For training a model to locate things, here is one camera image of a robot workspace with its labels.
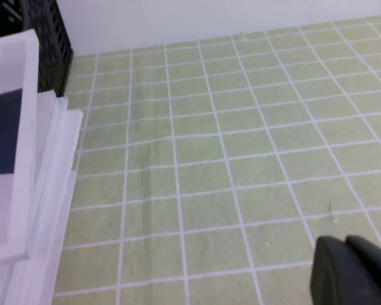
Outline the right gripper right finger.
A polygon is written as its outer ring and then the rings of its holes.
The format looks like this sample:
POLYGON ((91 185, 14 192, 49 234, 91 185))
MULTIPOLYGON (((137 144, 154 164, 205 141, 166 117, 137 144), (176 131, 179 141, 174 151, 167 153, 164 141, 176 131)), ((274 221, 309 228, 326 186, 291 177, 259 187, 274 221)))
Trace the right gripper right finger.
POLYGON ((381 276, 381 248, 366 238, 348 235, 345 243, 355 252, 373 276, 381 276))

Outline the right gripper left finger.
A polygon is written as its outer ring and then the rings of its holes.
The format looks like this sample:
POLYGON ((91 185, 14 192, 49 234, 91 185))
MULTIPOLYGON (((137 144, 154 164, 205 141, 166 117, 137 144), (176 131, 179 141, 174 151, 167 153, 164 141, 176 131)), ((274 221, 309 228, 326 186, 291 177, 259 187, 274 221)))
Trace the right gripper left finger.
POLYGON ((310 291, 313 304, 381 304, 381 276, 373 276, 345 240, 320 236, 310 291))

